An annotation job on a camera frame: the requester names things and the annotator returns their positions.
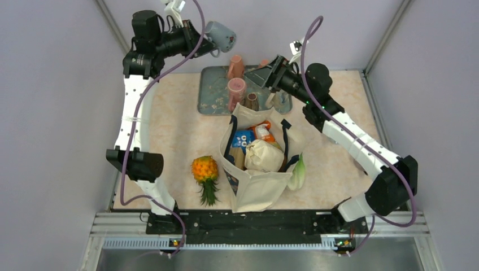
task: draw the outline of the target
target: mug handle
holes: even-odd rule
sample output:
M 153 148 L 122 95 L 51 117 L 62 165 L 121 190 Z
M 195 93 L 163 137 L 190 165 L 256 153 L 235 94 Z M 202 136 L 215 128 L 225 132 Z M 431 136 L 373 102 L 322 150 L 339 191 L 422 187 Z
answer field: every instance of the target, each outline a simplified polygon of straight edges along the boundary
M 227 73 L 227 78 L 229 80 L 233 79 L 233 67 L 234 67 L 234 63 L 230 62 L 229 63 L 229 68 L 228 68 L 228 73 Z
M 233 103 L 233 96 L 230 94 L 229 95 L 229 102 L 228 102 L 228 110 L 229 112 L 233 112 L 234 108 L 236 107 L 235 104 L 232 104 Z

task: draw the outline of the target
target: white cable clip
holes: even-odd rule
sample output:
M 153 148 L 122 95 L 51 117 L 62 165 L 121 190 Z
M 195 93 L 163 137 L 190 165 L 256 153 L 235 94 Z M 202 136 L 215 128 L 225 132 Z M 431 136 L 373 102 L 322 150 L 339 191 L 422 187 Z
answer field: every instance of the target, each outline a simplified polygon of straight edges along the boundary
M 180 12 L 185 7 L 186 2 L 184 0 L 162 0 L 162 3 L 167 4 L 164 10 L 166 16 L 171 16 L 175 21 L 175 24 L 183 27 L 184 25 L 183 20 L 181 20 Z
M 148 123 L 149 120 L 148 119 L 143 119 L 143 118 L 140 118 L 140 117 L 130 117 L 130 116 L 124 116 L 123 118 L 121 118 L 122 120 L 124 121 L 129 121 L 129 122 L 136 122 L 136 123 Z
M 289 49 L 291 50 L 291 53 L 293 54 L 293 57 L 291 60 L 288 62 L 288 64 L 291 64 L 293 62 L 297 62 L 298 59 L 301 57 L 301 47 L 303 47 L 304 43 L 304 38 L 302 38 L 299 41 L 293 41 L 292 43 L 289 44 Z

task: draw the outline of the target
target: blue snack bag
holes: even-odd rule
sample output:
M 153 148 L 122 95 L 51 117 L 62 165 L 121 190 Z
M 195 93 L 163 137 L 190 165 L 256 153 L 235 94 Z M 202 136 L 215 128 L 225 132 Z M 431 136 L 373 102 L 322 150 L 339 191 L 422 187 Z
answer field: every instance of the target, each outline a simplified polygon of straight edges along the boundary
M 234 134 L 231 146 L 233 148 L 241 148 L 246 154 L 246 146 L 255 140 L 254 132 L 252 130 L 239 130 Z

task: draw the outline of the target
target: black bag strap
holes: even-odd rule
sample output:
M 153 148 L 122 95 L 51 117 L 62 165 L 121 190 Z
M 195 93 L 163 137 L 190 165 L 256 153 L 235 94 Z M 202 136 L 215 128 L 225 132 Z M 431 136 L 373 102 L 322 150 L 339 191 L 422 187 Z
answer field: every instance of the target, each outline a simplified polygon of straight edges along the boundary
M 285 142 L 285 155 L 286 155 L 286 159 L 288 158 L 288 151 L 289 151 L 289 142 L 288 142 L 288 129 L 291 128 L 291 124 L 283 119 L 281 121 L 281 125 L 283 125 L 283 140 Z
M 238 129 L 238 119 L 236 118 L 236 116 L 231 115 L 231 119 L 229 120 L 229 123 L 230 124 L 233 123 L 233 129 L 231 130 L 231 134 L 229 135 L 229 138 L 228 138 L 228 144 L 226 145 L 224 157 L 228 161 L 230 161 L 232 164 L 234 164 L 234 157 L 233 155 L 229 154 L 229 150 L 231 148 L 231 143 L 233 143 L 234 134 L 236 133 L 236 130 Z
M 288 168 L 294 163 L 296 163 L 297 161 L 299 161 L 299 154 L 296 154 L 293 157 L 291 157 L 291 160 L 289 160 L 289 162 L 286 163 L 285 167 L 282 168 L 282 172 L 286 172 Z

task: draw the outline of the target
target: gray wall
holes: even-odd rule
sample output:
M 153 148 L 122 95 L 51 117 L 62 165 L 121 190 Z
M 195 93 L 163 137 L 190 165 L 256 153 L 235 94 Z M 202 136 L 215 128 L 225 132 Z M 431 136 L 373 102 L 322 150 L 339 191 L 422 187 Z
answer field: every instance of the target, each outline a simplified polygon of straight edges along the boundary
M 415 1 L 371 74 L 447 270 L 477 270 L 479 2 Z
M 132 14 L 155 10 L 164 15 L 159 0 L 105 0 L 123 35 L 133 37 Z M 187 0 L 183 19 L 191 19 L 200 31 L 200 19 L 193 1 Z M 311 22 L 324 15 L 324 24 L 310 43 L 308 58 L 332 69 L 364 68 L 381 40 L 401 0 L 199 0 L 206 21 L 216 20 L 237 33 L 235 48 L 215 59 L 203 56 L 185 63 L 176 72 L 200 72 L 204 67 L 227 65 L 233 54 L 246 64 L 273 59 L 277 54 L 291 57 L 289 43 L 302 38 Z M 181 57 L 167 59 L 166 67 Z
M 0 29 L 0 269 L 76 270 L 112 191 L 123 53 L 93 1 L 3 1 Z

